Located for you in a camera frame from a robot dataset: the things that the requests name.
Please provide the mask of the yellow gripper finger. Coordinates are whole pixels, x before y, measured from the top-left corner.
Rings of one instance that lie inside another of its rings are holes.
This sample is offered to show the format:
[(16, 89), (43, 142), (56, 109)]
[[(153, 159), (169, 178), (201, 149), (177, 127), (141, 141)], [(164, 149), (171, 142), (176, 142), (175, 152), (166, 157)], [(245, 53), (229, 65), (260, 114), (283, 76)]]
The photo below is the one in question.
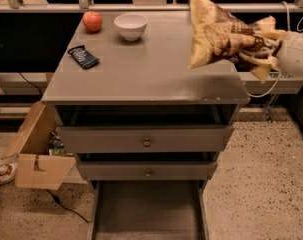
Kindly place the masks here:
[(284, 30), (274, 30), (272, 32), (259, 32), (259, 34), (264, 38), (281, 41), (287, 37), (288, 32)]
[(277, 67), (279, 64), (278, 58), (272, 54), (268, 54), (265, 58), (250, 56), (249, 61), (256, 65), (270, 65), (272, 68)]

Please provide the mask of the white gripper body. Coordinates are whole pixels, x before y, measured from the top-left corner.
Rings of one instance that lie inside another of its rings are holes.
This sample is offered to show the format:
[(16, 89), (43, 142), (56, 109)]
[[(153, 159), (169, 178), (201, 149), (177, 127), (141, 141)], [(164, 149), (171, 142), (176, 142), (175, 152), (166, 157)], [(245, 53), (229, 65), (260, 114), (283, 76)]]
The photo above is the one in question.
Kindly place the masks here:
[(303, 32), (288, 32), (276, 57), (282, 73), (303, 77)]

